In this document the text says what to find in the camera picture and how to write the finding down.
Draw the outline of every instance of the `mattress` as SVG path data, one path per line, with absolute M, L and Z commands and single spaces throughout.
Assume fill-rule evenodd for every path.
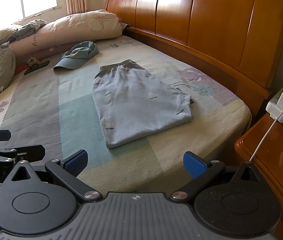
M 96 41 L 99 54 L 77 70 L 50 64 L 14 76 L 0 93 L 0 129 L 12 133 L 0 147 L 42 144 L 43 164 L 64 159 L 80 149 L 89 155 L 78 178 L 105 195 L 108 191 L 171 193 L 191 177 L 183 154 L 192 151 L 216 158 L 250 125 L 243 101 L 212 78 L 162 52 L 126 36 Z M 122 146 L 107 149 L 91 94 L 100 66 L 131 59 L 161 81 L 191 95 L 194 120 Z

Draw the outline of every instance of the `charging cable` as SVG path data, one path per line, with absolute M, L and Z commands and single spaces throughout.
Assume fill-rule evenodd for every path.
M 251 156 L 249 161 L 252 161 L 252 159 L 255 157 L 257 151 L 259 150 L 261 144 L 263 143 L 263 141 L 265 140 L 266 136 L 269 134 L 270 130 L 272 129 L 272 127 L 275 125 L 275 123 L 277 122 L 278 118 L 283 114 L 283 111 L 279 114 L 279 116 L 277 116 L 277 118 L 273 121 L 272 125 L 269 127 L 268 131 L 265 133 L 265 135 L 263 136 L 263 138 L 261 139 L 260 143 L 258 144 L 256 150 L 254 151 L 253 155 Z

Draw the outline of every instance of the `nightstand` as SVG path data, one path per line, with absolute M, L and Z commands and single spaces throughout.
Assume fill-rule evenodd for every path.
M 241 159 L 249 160 L 273 121 L 266 113 L 236 141 L 235 151 Z M 274 125 L 255 155 L 253 163 L 271 186 L 283 209 L 283 123 L 277 122 Z M 283 239 L 283 214 L 275 235 Z

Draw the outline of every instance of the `metal bolt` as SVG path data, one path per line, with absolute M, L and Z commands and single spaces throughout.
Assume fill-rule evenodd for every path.
M 87 191 L 83 196 L 87 199 L 93 200 L 99 198 L 100 194 L 97 191 L 91 190 L 91 191 Z
M 174 199 L 185 199 L 188 197 L 188 194 L 186 192 L 183 191 L 175 191 L 174 193 L 171 194 L 171 196 Z

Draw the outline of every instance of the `wooden headboard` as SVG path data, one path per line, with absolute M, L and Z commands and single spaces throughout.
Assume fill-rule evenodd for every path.
M 283 0 L 107 0 L 124 34 L 200 69 L 253 116 L 283 49 Z

